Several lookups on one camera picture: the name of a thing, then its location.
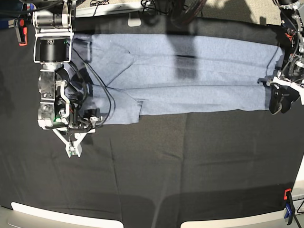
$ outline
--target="orange clamp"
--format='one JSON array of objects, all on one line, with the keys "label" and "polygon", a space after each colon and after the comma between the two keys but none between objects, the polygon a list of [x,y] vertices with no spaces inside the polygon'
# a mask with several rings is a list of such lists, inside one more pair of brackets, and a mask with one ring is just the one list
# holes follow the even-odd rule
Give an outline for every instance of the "orange clamp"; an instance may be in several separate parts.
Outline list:
[{"label": "orange clamp", "polygon": [[24,43],[19,43],[19,46],[26,46],[28,44],[28,28],[24,27],[22,29],[22,32],[23,32],[23,35],[24,35],[25,42]]},{"label": "orange clamp", "polygon": [[287,192],[291,191],[291,189],[286,189],[284,193],[284,200],[287,200]]}]

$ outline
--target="white surface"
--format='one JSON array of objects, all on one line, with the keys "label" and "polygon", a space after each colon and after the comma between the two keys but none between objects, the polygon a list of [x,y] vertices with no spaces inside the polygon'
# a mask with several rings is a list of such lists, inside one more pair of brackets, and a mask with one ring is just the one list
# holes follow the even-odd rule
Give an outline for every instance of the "white surface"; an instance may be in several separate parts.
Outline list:
[{"label": "white surface", "polygon": [[303,202],[303,199],[299,199],[297,201],[294,201],[294,208],[295,208],[295,214],[297,215],[297,210],[299,209],[299,212],[304,212],[304,206],[300,207],[301,203]]},{"label": "white surface", "polygon": [[[109,0],[109,3],[111,5],[136,1],[138,0]],[[91,0],[86,0],[77,7],[77,10],[89,8],[90,2]],[[203,15],[205,18],[238,20],[255,24],[261,24],[263,21],[267,24],[281,24],[280,10],[272,0],[207,0]]]},{"label": "white surface", "polygon": [[96,6],[87,7],[87,8],[77,8],[76,17],[92,17],[96,10],[95,16],[114,14],[114,13],[126,13],[132,11],[142,10],[143,7],[140,1],[136,2],[126,2],[126,3],[117,3],[117,4],[108,4],[98,6],[96,10]]},{"label": "white surface", "polygon": [[298,175],[295,179],[293,191],[291,192],[293,200],[299,200],[304,198],[304,158],[298,172]]},{"label": "white surface", "polygon": [[13,210],[22,212],[28,215],[38,216],[44,219],[50,219],[58,222],[66,222],[75,225],[96,227],[96,228],[124,228],[124,225],[120,221],[98,219],[98,218],[87,218],[76,215],[68,215],[49,210],[38,209],[29,207],[19,203],[12,202],[11,207]]},{"label": "white surface", "polygon": [[138,12],[129,13],[128,26],[137,27],[142,24]]},{"label": "white surface", "polygon": [[264,215],[257,215],[245,218],[234,218],[234,219],[223,219],[223,220],[212,220],[212,221],[192,221],[184,222],[181,228],[229,228],[229,227],[239,227],[252,225],[262,222],[269,222],[273,220],[278,220],[284,218],[284,211],[278,211],[273,213],[268,213]]}]

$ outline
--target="metal bracket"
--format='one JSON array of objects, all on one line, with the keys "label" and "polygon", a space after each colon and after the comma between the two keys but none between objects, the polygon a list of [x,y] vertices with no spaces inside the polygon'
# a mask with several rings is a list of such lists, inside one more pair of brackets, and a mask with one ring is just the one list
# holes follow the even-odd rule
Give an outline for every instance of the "metal bracket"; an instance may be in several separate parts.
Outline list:
[{"label": "metal bracket", "polygon": [[72,58],[72,44],[73,44],[73,36],[74,36],[71,21],[72,21],[72,17],[75,18],[76,1],[77,0],[72,0],[71,9],[70,9],[71,12],[68,12],[68,10],[66,8],[66,13],[68,13],[69,22],[65,21],[65,27],[61,28],[61,29],[60,28],[49,28],[49,29],[38,28],[37,15],[40,14],[40,13],[43,13],[43,10],[38,11],[38,12],[33,12],[32,22],[33,22],[33,26],[35,28],[35,43],[34,43],[34,53],[33,53],[34,63],[40,63],[40,61],[36,60],[36,48],[37,48],[36,46],[37,46],[38,38],[42,38],[42,37],[44,37],[44,38],[46,38],[46,37],[50,37],[50,38],[54,38],[54,37],[70,38],[68,60],[64,61],[64,63],[69,63],[71,61],[71,58]]},{"label": "metal bracket", "polygon": [[66,153],[68,157],[70,158],[72,155],[77,155],[78,157],[81,156],[82,153],[82,147],[81,142],[85,138],[86,134],[88,133],[95,133],[96,129],[90,130],[88,133],[75,133],[74,136],[77,139],[74,142],[67,141],[59,132],[57,129],[53,129],[53,132],[59,137],[59,139],[66,145]]},{"label": "metal bracket", "polygon": [[67,85],[67,82],[65,80],[62,81],[56,81],[56,87],[60,87],[60,96],[66,103],[66,113],[64,113],[61,118],[68,118],[70,116],[70,100],[65,95],[65,86]]},{"label": "metal bracket", "polygon": [[55,71],[41,69],[40,72],[38,87],[41,101],[38,110],[38,124],[45,129],[53,126],[55,118]]}]

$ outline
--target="black cloth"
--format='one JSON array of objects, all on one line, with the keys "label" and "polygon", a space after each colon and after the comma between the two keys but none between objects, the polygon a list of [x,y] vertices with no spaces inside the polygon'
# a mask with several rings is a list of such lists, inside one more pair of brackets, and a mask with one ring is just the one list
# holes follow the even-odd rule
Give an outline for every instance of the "black cloth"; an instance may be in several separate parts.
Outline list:
[{"label": "black cloth", "polygon": [[33,34],[31,28],[28,45],[19,47],[14,29],[0,31],[1,206],[115,219],[126,228],[176,228],[284,208],[304,152],[299,102],[275,116],[142,116],[137,124],[98,129],[84,139],[81,157],[69,159],[55,134],[37,124]]}]

